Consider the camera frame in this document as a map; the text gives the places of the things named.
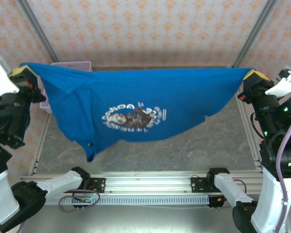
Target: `metal pole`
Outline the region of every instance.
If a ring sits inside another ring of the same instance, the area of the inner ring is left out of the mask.
[[[54,52],[52,46],[50,45],[50,42],[45,35],[44,31],[42,30],[41,25],[39,24],[37,18],[35,17],[31,7],[29,6],[27,0],[17,0],[20,8],[25,13],[27,19],[29,20],[32,28],[36,32],[38,38],[40,39],[42,45],[44,46],[46,52],[48,53],[50,59],[52,62],[59,62],[56,53]]]
[[[246,40],[240,54],[238,55],[236,62],[232,67],[237,68],[240,67],[241,64],[244,62],[245,58],[247,57],[252,45],[254,44],[256,38],[258,37],[259,32],[263,28],[265,22],[267,21],[268,17],[270,16],[274,6],[278,0],[268,0],[265,4],[265,7],[258,18],[256,24],[254,25],[248,39]]]

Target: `graphic print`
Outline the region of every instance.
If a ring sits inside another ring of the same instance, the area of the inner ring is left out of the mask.
[[[148,132],[148,128],[158,125],[166,120],[166,109],[156,106],[144,108],[143,103],[138,107],[133,104],[120,104],[109,108],[102,117],[108,128],[122,130],[124,132]]]

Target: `cable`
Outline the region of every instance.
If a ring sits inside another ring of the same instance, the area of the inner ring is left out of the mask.
[[[270,150],[273,141],[279,136],[279,135],[285,135],[286,132],[284,132],[283,130],[279,130],[278,132],[276,132],[271,139],[269,140],[268,144],[267,144],[267,148]]]
[[[76,194],[76,193],[72,193],[71,196],[73,197],[74,200],[78,200],[78,201],[82,201],[82,198],[86,195],[86,193],[84,193],[83,196],[81,196],[81,198],[75,198],[75,197],[74,197],[75,194]]]
[[[241,182],[241,183],[243,184],[243,186],[244,186],[244,193],[247,194],[247,185],[246,185],[246,183],[243,182],[242,180],[239,180],[239,179],[235,179],[234,181],[239,181],[239,182]]]
[[[83,207],[82,208],[83,210],[93,207],[94,205],[96,205],[100,201],[100,194],[98,192],[94,191],[94,190],[89,190],[89,189],[73,189],[71,191],[72,192],[83,192],[83,193],[95,193],[95,194],[98,195],[98,199],[93,204]],[[60,198],[60,200],[58,202],[58,208],[60,209],[60,211],[65,212],[65,213],[70,213],[70,212],[78,211],[78,208],[77,209],[72,209],[72,210],[65,210],[62,207],[61,202],[62,202],[63,199],[66,199],[66,198],[75,198],[75,197],[72,196],[72,195],[70,195],[70,196],[63,196],[62,198]]]
[[[285,220],[286,213],[287,213],[288,193],[287,193],[287,188],[286,188],[286,185],[284,183],[283,176],[282,176],[282,173],[281,173],[280,162],[281,162],[281,157],[282,157],[283,151],[284,151],[284,149],[286,147],[286,144],[287,144],[288,140],[290,139],[290,137],[291,137],[291,125],[289,126],[289,128],[287,130],[287,133],[285,134],[285,136],[282,139],[282,142],[281,142],[281,144],[279,146],[279,149],[278,149],[278,152],[277,152],[277,157],[276,157],[276,172],[277,172],[277,175],[278,175],[278,178],[279,178],[279,181],[280,181],[280,185],[281,185],[281,188],[282,188],[283,205],[282,205],[282,209],[281,209],[280,218],[278,220],[278,224],[277,224],[277,226],[275,228],[275,233],[279,232],[279,230],[280,230],[280,228],[282,226],[282,223]]]
[[[252,126],[252,128],[254,129],[254,131],[256,132],[256,134],[260,137],[260,138],[262,138],[262,139],[264,139],[264,137],[258,132],[258,130],[256,129],[256,126],[254,125],[254,122],[253,122],[253,115],[255,114],[255,112],[253,112],[252,114],[251,114],[251,116],[250,116],[250,122],[251,122],[251,126]]]

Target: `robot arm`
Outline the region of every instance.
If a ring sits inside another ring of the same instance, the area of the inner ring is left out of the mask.
[[[0,231],[7,232],[35,215],[46,200],[72,189],[86,189],[90,174],[75,167],[65,175],[44,182],[18,182],[10,187],[6,162],[11,155],[0,147]]]
[[[275,95],[277,98],[281,98],[291,92],[291,67],[286,66],[281,70],[277,80],[279,83],[265,91],[266,95]]]
[[[30,122],[30,105],[45,100],[36,74],[27,66],[9,73],[0,60],[0,144],[17,149],[24,146]],[[71,189],[86,189],[90,174],[75,167],[63,176],[45,182],[19,182],[10,187],[7,161],[11,154],[0,146],[0,231],[7,232],[35,215],[47,199]]]
[[[253,105],[256,120],[263,132],[263,141],[260,143],[263,185],[259,202],[250,200],[235,186],[228,174],[217,174],[214,178],[216,187],[234,207],[234,223],[242,233],[286,232],[286,218],[291,206],[291,136],[278,161],[288,201],[283,199],[276,156],[291,125],[291,97],[281,105],[278,101],[291,92],[291,68],[285,67],[277,79],[279,83],[274,85],[265,75],[252,70],[244,78],[243,92],[238,95],[240,100]],[[283,206],[287,207],[286,212],[283,212]],[[281,226],[278,225],[280,219],[283,220]]]
[[[291,178],[285,179],[288,190],[287,209],[291,206]],[[228,173],[214,174],[214,185],[224,194],[233,208],[233,220],[241,233],[273,233],[282,209],[282,189],[280,183],[267,170],[263,169],[263,185],[259,201],[247,196]],[[279,232],[286,232],[286,212]]]

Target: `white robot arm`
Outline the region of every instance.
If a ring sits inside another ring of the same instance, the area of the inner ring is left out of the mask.
[[[265,91],[266,95],[275,95],[277,98],[281,98],[291,92],[291,67],[285,66],[279,73],[277,80],[279,83]]]
[[[291,206],[291,178],[284,179],[288,191],[287,209]],[[233,220],[242,233],[273,233],[279,221],[282,205],[282,188],[276,178],[263,169],[263,185],[258,203],[246,195],[233,181],[231,175],[215,175],[214,185],[233,207]],[[279,233],[286,232],[286,213]]]
[[[88,173],[77,167],[45,182],[20,182],[11,188],[5,170],[0,174],[0,230],[12,229],[36,214],[48,199],[79,188],[89,178]]]
[[[30,122],[30,105],[45,101],[37,76],[29,67],[9,68],[0,58],[0,144],[17,149],[24,146],[25,131]],[[86,189],[90,175],[75,167],[63,176],[35,183],[19,182],[10,187],[7,161],[11,154],[0,146],[0,230],[7,232],[35,215],[51,199],[71,189]]]

